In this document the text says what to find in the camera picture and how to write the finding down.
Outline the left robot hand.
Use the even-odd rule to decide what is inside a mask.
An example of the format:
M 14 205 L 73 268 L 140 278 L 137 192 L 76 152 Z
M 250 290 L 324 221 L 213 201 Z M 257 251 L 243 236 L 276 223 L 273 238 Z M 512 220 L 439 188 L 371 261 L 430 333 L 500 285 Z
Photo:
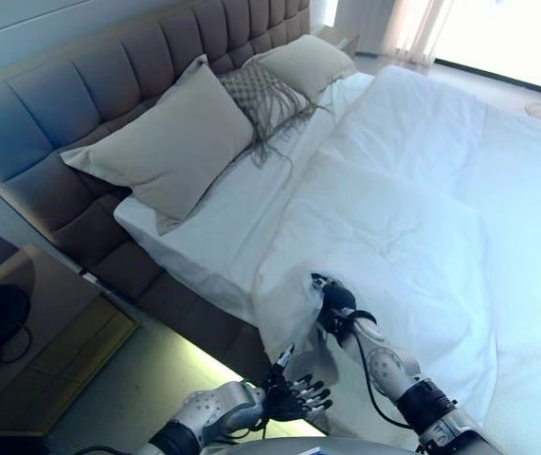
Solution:
M 315 380 L 311 373 L 289 380 L 284 372 L 295 351 L 291 343 L 271 365 L 261 382 L 264 392 L 262 420 L 290 422 L 312 418 L 328 410 L 333 401 L 324 382 Z

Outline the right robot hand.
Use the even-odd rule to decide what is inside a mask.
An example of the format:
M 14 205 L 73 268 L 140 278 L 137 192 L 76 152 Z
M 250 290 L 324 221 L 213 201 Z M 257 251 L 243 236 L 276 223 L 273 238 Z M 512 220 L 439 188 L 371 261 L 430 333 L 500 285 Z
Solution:
M 355 297 L 341 282 L 319 273 L 312 273 L 313 288 L 320 293 L 322 305 L 317 317 L 320 325 L 337 336 L 349 324 L 350 314 L 356 310 Z

